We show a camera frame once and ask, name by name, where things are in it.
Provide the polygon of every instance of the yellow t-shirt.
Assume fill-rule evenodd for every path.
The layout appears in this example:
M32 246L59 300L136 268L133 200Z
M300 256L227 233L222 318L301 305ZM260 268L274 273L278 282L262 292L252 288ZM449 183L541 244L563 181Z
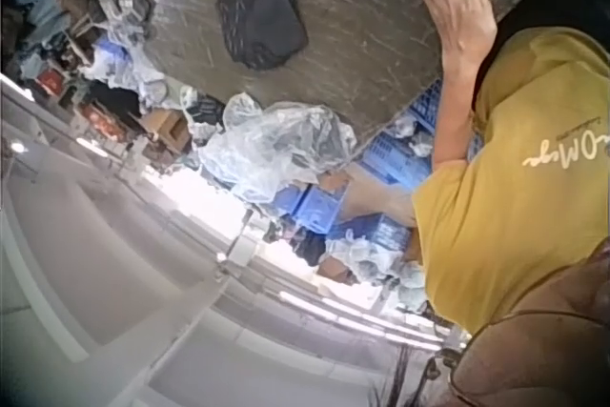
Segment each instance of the yellow t-shirt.
M474 333L608 235L609 72L573 30L522 31L502 49L477 99L484 148L414 195L439 315Z

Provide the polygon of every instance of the hand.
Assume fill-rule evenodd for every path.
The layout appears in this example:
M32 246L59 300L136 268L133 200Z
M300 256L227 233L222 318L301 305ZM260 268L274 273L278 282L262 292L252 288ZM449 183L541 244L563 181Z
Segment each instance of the hand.
M442 44L446 75L473 72L487 56L498 33L489 0L424 0Z

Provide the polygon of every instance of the cardboard box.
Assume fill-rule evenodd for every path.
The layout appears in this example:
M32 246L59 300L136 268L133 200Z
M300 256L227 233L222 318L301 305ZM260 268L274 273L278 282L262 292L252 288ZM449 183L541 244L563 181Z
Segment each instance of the cardboard box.
M154 109L140 119L147 132L156 133L159 139L175 153L181 154L191 141L187 118L178 110Z

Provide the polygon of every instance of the red item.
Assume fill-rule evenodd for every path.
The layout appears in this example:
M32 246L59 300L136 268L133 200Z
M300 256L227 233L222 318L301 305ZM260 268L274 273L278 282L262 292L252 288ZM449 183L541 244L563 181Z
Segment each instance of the red item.
M37 81L49 94L60 96L64 90L64 77L54 69L43 71Z

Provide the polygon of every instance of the floor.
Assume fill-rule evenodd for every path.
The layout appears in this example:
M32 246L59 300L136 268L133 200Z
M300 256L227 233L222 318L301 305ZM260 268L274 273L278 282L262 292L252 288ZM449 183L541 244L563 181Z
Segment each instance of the floor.
M298 0L310 44L265 72L231 60L215 0L156 1L147 52L160 70L221 100L247 91L263 105L324 103L361 144L437 77L436 34L421 0ZM493 0L498 16L518 1Z

